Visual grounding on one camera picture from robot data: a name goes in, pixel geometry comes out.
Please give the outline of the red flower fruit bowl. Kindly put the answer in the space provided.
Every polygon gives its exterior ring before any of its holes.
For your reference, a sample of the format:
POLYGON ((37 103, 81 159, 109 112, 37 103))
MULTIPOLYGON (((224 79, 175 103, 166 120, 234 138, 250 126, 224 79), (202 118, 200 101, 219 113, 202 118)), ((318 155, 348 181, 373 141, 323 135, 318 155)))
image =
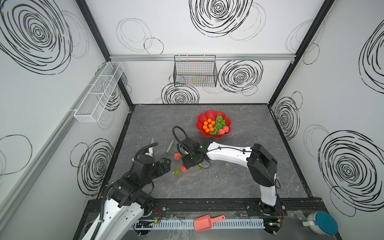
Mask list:
POLYGON ((198 116, 197 129, 204 137, 221 139, 231 132, 232 121, 223 113, 212 110, 198 116))

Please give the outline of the green grape bunch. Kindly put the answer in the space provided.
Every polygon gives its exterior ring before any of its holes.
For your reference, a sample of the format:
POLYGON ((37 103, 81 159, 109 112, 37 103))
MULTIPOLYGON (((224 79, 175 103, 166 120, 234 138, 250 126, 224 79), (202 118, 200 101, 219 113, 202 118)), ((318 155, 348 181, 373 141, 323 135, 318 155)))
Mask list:
POLYGON ((216 124, 213 125, 212 128, 214 128, 215 130, 213 132, 210 132, 210 135, 213 135, 213 136, 220 135, 219 134, 219 130, 223 129, 224 126, 227 126, 226 125, 226 121, 224 120, 224 117, 219 115, 219 116, 216 117, 215 120, 212 120, 212 121, 215 121, 216 124))

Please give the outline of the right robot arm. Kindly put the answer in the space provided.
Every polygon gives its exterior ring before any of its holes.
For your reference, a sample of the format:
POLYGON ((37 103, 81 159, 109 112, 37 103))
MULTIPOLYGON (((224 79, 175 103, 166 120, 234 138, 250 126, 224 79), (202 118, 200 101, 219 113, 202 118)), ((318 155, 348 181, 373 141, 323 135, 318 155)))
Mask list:
POLYGON ((182 156, 183 166, 188 170, 204 161, 224 161, 237 164, 249 170, 253 180, 259 185, 261 200, 259 211, 265 216, 278 212, 277 160, 260 144, 252 147, 235 147, 217 142, 200 144, 191 138, 178 141, 177 149, 182 156))

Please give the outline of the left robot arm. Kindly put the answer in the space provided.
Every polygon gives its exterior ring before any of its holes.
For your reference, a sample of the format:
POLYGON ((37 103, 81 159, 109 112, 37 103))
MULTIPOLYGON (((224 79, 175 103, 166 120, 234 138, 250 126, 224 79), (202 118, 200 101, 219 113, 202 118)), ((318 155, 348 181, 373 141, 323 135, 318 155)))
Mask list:
POLYGON ((121 240, 133 224, 152 212, 154 198, 143 191, 171 170, 171 160, 152 156, 134 158, 131 169, 107 187, 101 211, 84 240, 121 240))

